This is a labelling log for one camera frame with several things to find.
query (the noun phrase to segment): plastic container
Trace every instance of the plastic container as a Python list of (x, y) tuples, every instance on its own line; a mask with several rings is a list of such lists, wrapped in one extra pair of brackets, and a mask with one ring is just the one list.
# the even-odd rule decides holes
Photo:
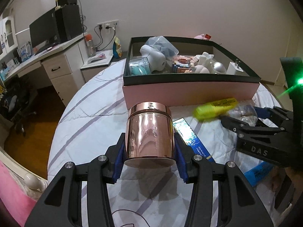
[(130, 60), (129, 71), (135, 76), (151, 74), (147, 57)]
[(163, 36), (150, 37), (145, 44), (164, 54), (168, 60), (172, 60), (179, 53), (179, 50)]
[(228, 114), (232, 118), (248, 123), (250, 126), (255, 126), (258, 120), (258, 115), (250, 104), (239, 103), (239, 105), (229, 110)]

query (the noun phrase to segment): desk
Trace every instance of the desk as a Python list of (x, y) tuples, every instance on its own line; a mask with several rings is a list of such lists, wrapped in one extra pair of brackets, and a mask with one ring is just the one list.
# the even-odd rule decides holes
[(65, 49), (67, 49), (69, 46), (73, 45), (74, 43), (78, 42), (83, 38), (83, 34), (67, 41), (62, 44), (59, 44), (52, 48), (50, 51), (43, 51), (37, 55), (32, 56), (31, 58), (27, 59), (26, 61), (20, 63), (20, 65), (14, 67), (12, 70), (9, 71), (6, 78), (3, 82), (6, 82), (7, 80), (11, 79), (12, 77), (16, 76), (18, 74), (19, 77), (37, 69), (41, 66), (41, 61), (46, 59), (49, 56), (52, 56), (56, 53), (59, 53)]
[(50, 80), (49, 85), (54, 86), (61, 101), (67, 106), (72, 97), (85, 84), (80, 71), (83, 58), (87, 58), (87, 51), (83, 35), (79, 35), (16, 66), (8, 72), (4, 83), (16, 75), (21, 77), (43, 66), (47, 75), (43, 75), (42, 79)]

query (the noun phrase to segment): metal jar lid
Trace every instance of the metal jar lid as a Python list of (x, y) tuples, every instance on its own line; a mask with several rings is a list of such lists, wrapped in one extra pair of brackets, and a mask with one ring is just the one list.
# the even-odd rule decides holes
[(169, 110), (169, 108), (161, 103), (158, 102), (142, 102), (135, 106), (133, 106), (129, 112), (128, 112), (128, 118), (139, 114), (139, 113), (145, 113), (145, 112), (157, 112), (164, 115), (172, 117), (172, 113)]

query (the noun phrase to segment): yellow highlighter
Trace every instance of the yellow highlighter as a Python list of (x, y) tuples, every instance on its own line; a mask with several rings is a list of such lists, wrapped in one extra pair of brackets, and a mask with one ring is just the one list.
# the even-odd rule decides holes
[(235, 98), (223, 99), (220, 101), (208, 102), (202, 106), (198, 106), (193, 113), (193, 116), (198, 121), (212, 119), (219, 115), (225, 114), (228, 110), (237, 106), (238, 101)]

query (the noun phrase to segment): desk drawer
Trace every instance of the desk drawer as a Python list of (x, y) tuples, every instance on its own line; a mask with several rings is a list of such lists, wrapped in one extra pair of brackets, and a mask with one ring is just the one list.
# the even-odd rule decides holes
[(50, 58), (42, 63), (49, 79), (57, 78), (67, 74), (71, 74), (69, 62), (64, 54)]
[(73, 75), (65, 75), (51, 79), (51, 82), (57, 91), (61, 101), (65, 106), (70, 102), (78, 91), (78, 87), (74, 81)]

